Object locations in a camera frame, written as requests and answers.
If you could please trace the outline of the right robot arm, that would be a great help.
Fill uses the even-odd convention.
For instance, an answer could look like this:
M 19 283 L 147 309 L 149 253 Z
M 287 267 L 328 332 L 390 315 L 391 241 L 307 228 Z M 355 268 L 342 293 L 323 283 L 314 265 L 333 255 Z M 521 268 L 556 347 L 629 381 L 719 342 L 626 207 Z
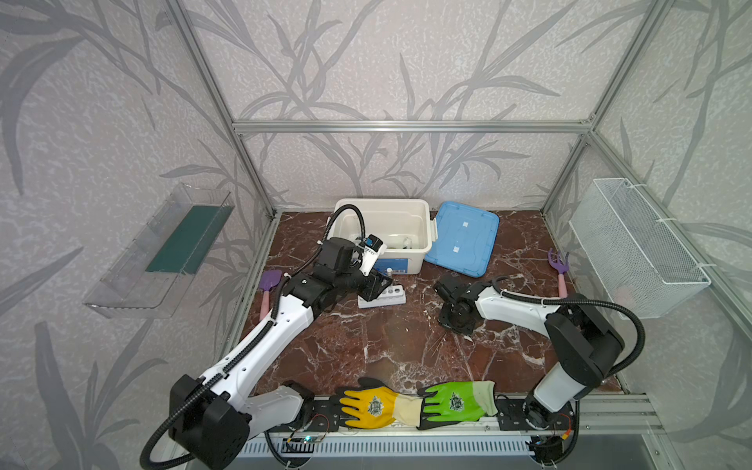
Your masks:
M 566 298 L 541 298 L 499 287 L 495 279 L 463 283 L 447 274 L 434 284 L 444 302 L 438 321 L 442 327 L 470 335 L 482 320 L 501 321 L 542 334 L 550 340 L 557 364 L 525 399 L 531 424 L 542 428 L 570 401 L 598 388 L 607 378 L 635 362 L 644 350 L 642 321 L 615 303 L 575 294 Z M 616 311 L 636 330 L 632 350 L 623 356 L 625 341 L 601 312 Z

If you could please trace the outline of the blue plastic bin lid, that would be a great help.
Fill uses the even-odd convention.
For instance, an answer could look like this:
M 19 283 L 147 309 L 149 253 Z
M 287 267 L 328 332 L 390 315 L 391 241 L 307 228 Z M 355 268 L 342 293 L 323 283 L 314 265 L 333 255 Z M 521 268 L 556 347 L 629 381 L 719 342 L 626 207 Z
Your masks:
M 436 217 L 437 240 L 425 257 L 473 278 L 487 272 L 499 231 L 499 216 L 456 202 L 444 202 Z

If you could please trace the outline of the white test tube rack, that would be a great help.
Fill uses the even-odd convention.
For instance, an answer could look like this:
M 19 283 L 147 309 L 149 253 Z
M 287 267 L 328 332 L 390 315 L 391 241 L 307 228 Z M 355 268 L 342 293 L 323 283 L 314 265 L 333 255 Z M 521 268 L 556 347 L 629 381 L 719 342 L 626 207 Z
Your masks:
M 358 307 L 360 309 L 374 309 L 374 307 L 391 307 L 404 305 L 407 302 L 405 288 L 401 285 L 393 285 L 382 292 L 376 299 L 366 301 L 358 297 Z

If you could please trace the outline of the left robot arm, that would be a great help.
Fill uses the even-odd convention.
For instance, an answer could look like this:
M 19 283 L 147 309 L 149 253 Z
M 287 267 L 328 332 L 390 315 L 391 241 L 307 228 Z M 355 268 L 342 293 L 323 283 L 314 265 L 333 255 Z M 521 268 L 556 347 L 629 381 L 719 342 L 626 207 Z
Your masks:
M 299 420 L 313 401 L 308 389 L 283 385 L 252 393 L 278 356 L 325 311 L 356 295 L 378 298 L 392 280 L 374 264 L 385 243 L 362 232 L 358 241 L 324 235 L 315 254 L 279 284 L 270 312 L 225 357 L 200 377 L 182 376 L 170 391 L 170 414 L 147 440 L 144 469 L 172 469 L 191 460 L 227 468 L 246 442 Z

